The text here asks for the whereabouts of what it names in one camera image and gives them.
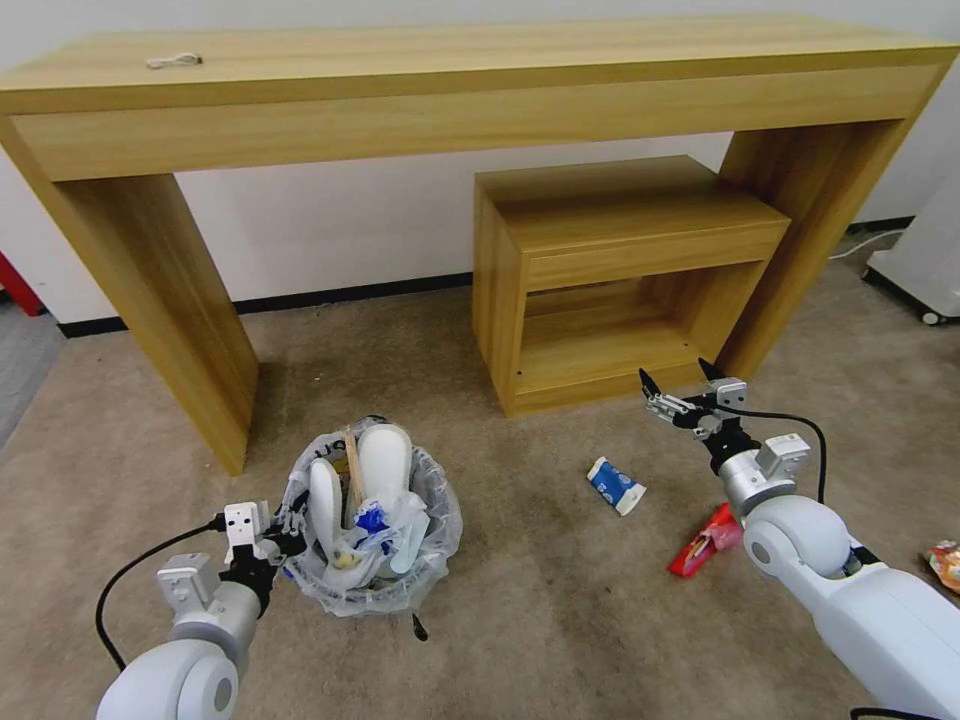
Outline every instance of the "wooden console table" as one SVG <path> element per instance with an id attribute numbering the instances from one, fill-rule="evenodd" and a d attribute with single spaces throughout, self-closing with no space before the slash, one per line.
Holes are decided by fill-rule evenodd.
<path id="1" fill-rule="evenodd" d="M 0 142 L 238 474 L 257 358 L 172 173 L 735 130 L 721 175 L 792 220 L 748 377 L 956 53 L 778 15 L 97 35 L 0 77 Z"/>

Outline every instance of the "red object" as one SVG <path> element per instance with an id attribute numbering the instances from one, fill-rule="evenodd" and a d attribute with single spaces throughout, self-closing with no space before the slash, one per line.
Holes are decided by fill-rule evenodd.
<path id="1" fill-rule="evenodd" d="M 36 317 L 43 310 L 40 302 L 30 286 L 20 277 L 20 273 L 13 269 L 13 265 L 0 253 L 0 285 L 6 290 L 13 301 L 23 308 L 30 317 Z"/>
<path id="2" fill-rule="evenodd" d="M 720 530 L 733 530 L 734 528 L 729 527 L 732 525 L 735 525 L 736 529 L 739 530 L 740 523 L 730 512 L 730 504 L 724 503 L 710 516 L 710 520 L 703 530 L 697 533 L 697 536 L 673 559 L 667 569 L 680 577 L 696 575 L 703 564 L 717 552 L 717 546 L 712 535 Z"/>

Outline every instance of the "wheel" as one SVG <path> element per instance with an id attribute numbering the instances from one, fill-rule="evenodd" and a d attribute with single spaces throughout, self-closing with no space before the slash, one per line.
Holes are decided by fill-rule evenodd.
<path id="1" fill-rule="evenodd" d="M 934 312 L 933 310 L 927 310 L 926 312 L 920 314 L 920 322 L 922 322 L 924 325 L 940 325 L 946 321 L 947 319 L 943 315 L 938 312 Z"/>

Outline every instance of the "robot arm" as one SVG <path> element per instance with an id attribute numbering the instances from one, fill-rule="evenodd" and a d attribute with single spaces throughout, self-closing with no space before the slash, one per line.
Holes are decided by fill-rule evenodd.
<path id="1" fill-rule="evenodd" d="M 746 383 L 701 365 L 714 375 L 710 389 L 683 399 L 661 393 L 641 370 L 647 407 L 707 447 L 751 561 L 810 612 L 827 647 L 878 702 L 960 720 L 960 612 L 880 562 L 826 505 L 794 495 L 809 446 L 797 435 L 752 440 L 724 410 L 742 407 Z"/>
<path id="2" fill-rule="evenodd" d="M 265 503 L 227 505 L 224 525 L 227 570 L 218 574 L 209 555 L 191 553 L 171 558 L 157 572 L 174 612 L 168 641 L 120 673 L 100 701 L 97 720 L 233 716 L 274 576 L 284 559 L 302 552 L 306 543 L 298 528 L 271 525 Z"/>

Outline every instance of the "white wall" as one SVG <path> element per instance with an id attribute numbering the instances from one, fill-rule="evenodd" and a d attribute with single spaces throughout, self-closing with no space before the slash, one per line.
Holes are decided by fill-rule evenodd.
<path id="1" fill-rule="evenodd" d="M 0 0 L 0 68 L 102 30 L 524 22 L 793 11 L 960 40 L 956 0 Z M 960 70 L 944 81 L 861 219 L 915 214 L 960 160 Z M 472 174 L 690 152 L 729 135 L 186 173 L 184 192 L 235 300 L 471 268 Z M 60 322 L 116 314 L 0 153 L 0 251 Z"/>

